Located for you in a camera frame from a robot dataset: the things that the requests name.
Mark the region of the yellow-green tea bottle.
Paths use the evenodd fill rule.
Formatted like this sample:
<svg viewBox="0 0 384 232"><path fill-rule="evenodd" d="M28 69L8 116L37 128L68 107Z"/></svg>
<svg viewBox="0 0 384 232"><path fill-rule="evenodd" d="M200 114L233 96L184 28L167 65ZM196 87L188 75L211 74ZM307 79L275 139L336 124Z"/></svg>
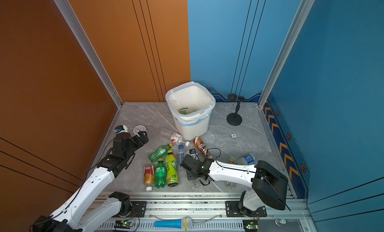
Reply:
<svg viewBox="0 0 384 232"><path fill-rule="evenodd" d="M179 184L178 162L172 150L167 152L166 171L166 182L168 187L176 187Z"/></svg>

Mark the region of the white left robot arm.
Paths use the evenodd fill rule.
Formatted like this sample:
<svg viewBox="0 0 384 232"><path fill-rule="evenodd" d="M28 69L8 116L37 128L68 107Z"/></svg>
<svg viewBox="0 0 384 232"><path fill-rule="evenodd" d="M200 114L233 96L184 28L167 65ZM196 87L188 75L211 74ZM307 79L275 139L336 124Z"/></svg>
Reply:
<svg viewBox="0 0 384 232"><path fill-rule="evenodd" d="M130 196L114 192L89 214L87 209L122 170L133 161L136 150L148 143L148 133L140 131L131 136L121 131L113 139L113 146L101 159L83 185L50 216L40 216L30 226L31 232L93 232L112 216L128 216L133 211Z"/></svg>

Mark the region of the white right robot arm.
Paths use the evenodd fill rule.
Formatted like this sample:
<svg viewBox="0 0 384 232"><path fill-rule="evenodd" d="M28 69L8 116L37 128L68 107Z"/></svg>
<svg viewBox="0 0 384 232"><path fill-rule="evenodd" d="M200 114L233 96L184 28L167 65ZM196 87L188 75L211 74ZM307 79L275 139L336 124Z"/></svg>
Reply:
<svg viewBox="0 0 384 232"><path fill-rule="evenodd" d="M283 211L288 206L286 196L288 179L285 175L264 160L258 162L229 163L219 160L221 150L217 148L217 156L212 155L214 148L203 148L200 156L187 154L183 160L174 158L173 163L165 162L166 174L175 174L182 167L187 172L188 180L225 181L249 188L242 193L239 210L245 216L260 213L265 206Z"/></svg>

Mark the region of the orange-red label bottle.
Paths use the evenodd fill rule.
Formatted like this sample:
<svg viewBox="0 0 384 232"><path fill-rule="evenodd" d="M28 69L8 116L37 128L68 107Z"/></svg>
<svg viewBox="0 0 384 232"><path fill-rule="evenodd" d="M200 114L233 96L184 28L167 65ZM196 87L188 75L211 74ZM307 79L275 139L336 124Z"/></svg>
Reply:
<svg viewBox="0 0 384 232"><path fill-rule="evenodd" d="M155 169L153 165L146 165L144 168L144 185L147 192L152 192L155 184Z"/></svg>

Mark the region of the small blue-cap water bottle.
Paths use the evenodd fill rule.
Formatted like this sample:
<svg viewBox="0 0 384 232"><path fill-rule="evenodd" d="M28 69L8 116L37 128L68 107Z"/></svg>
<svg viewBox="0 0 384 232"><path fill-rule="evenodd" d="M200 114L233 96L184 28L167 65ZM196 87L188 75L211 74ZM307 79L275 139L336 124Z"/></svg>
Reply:
<svg viewBox="0 0 384 232"><path fill-rule="evenodd" d="M177 167L178 167L178 170L180 170L182 168L181 163L184 160L184 158L185 158L185 148L181 144L181 145L179 145L178 151L177 151Z"/></svg>

